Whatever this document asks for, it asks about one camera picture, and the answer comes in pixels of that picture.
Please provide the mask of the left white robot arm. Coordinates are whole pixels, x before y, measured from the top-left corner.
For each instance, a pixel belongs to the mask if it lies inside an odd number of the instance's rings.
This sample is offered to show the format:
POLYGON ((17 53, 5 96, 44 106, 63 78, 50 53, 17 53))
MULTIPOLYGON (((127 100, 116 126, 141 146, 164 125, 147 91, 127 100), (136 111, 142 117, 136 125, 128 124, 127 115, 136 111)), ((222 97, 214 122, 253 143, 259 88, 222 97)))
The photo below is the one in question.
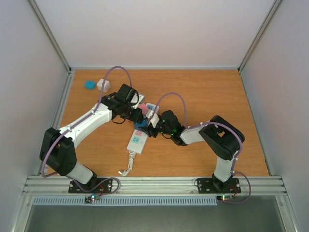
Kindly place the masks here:
POLYGON ((77 160, 75 149, 93 131, 117 116, 123 121, 141 123, 143 114, 139 105, 143 101, 143 94, 122 84, 117 92, 101 97, 93 108, 74 122, 60 129, 49 128, 40 151, 41 169, 49 166, 54 174, 73 180, 80 190, 93 192, 99 186, 97 175, 77 160))

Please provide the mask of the white power strip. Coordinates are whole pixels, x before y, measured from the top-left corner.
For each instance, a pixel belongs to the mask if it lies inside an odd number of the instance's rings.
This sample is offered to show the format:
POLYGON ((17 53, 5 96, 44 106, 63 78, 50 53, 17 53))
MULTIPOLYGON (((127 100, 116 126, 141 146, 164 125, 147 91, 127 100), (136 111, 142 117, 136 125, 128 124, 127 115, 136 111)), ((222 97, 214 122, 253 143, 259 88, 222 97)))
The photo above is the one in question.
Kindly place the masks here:
POLYGON ((136 154, 141 154, 143 151, 143 148, 146 144, 148 136, 146 133, 134 129, 133 134, 129 140, 129 143, 127 145, 127 150, 129 152, 134 152, 136 154))

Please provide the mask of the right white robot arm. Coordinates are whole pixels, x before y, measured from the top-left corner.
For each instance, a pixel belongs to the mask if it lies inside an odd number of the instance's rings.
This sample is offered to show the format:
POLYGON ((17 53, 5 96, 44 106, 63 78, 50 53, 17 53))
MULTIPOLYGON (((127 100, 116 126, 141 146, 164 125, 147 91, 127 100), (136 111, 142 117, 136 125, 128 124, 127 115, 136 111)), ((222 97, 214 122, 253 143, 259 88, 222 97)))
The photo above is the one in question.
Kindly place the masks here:
POLYGON ((158 134, 167 135, 174 144, 187 146, 197 142, 206 142, 217 155, 217 163, 207 188, 214 193, 224 193, 234 188, 233 171, 237 156, 242 151, 244 135, 222 117, 216 115, 210 121, 197 126, 185 127, 171 111, 164 111, 147 126, 140 127, 148 137, 158 134))

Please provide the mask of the teal cube plug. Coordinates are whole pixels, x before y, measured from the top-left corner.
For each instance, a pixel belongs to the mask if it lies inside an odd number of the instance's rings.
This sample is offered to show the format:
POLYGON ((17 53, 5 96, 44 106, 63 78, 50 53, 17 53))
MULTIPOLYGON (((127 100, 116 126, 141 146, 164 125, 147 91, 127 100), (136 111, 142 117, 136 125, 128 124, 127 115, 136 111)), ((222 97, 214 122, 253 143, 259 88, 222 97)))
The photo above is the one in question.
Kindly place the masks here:
POLYGON ((85 83, 84 83, 84 87, 86 88, 86 89, 94 89, 95 87, 96 87, 96 82, 94 82, 94 81, 90 81, 90 80, 87 80, 87 81, 85 81, 85 83))

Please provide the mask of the white cube plug with picture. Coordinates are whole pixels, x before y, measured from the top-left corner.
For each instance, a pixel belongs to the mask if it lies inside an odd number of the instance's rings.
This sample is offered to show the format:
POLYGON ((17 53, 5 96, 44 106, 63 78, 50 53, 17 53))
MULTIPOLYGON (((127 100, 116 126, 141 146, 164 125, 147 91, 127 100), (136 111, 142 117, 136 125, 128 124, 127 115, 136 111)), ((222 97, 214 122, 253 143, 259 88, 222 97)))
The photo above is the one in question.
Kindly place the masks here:
POLYGON ((100 79, 96 84, 98 90, 103 90, 103 92, 108 92, 111 89, 111 84, 108 80, 100 79))

